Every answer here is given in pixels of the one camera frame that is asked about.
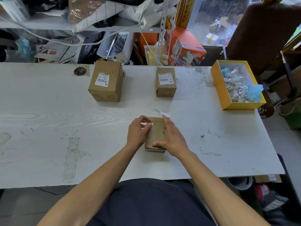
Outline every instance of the person's right hand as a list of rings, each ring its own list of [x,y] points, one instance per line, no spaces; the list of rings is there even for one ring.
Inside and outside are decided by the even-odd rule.
[[[165,148],[172,156],[179,157],[189,151],[186,141],[179,129],[165,115],[162,116],[166,125],[167,140],[153,142],[154,147]]]

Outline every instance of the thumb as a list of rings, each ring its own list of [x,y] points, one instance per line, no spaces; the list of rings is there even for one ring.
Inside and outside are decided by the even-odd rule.
[[[153,147],[158,147],[158,148],[162,148],[162,149],[166,149],[166,141],[156,141],[153,142]]]
[[[147,135],[150,128],[151,128],[151,123],[147,123],[147,125],[145,125],[145,127],[142,129],[145,135]]]

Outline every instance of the black cable on floor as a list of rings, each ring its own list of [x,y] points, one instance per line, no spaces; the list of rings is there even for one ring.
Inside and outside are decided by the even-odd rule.
[[[53,193],[53,192],[43,190],[43,189],[41,189],[41,188],[39,188],[39,187],[34,187],[34,188],[37,189],[37,190],[41,190],[41,191],[44,191],[44,192],[46,192],[46,193],[55,195],[55,196],[63,195],[63,194],[65,194],[65,193],[68,193],[70,190],[72,190],[72,188],[70,188],[69,190],[67,190],[67,191],[65,191],[65,192],[63,192],[63,193],[61,193],[61,194],[55,194],[55,193]]]

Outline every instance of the hand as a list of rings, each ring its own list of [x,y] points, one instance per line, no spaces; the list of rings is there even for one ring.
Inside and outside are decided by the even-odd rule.
[[[179,129],[165,115],[162,115],[167,131],[167,140],[153,142],[154,147],[165,148],[172,156],[179,157],[183,152],[189,151],[186,141]]]
[[[130,124],[126,145],[138,150],[145,143],[146,135],[151,128],[151,120],[140,116]]]

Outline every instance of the forearm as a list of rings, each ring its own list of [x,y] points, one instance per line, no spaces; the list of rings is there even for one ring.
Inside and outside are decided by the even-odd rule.
[[[209,170],[195,153],[185,152],[178,159],[194,180],[219,226],[269,225]]]
[[[58,201],[38,226],[86,225],[103,206],[135,155],[125,146]]]

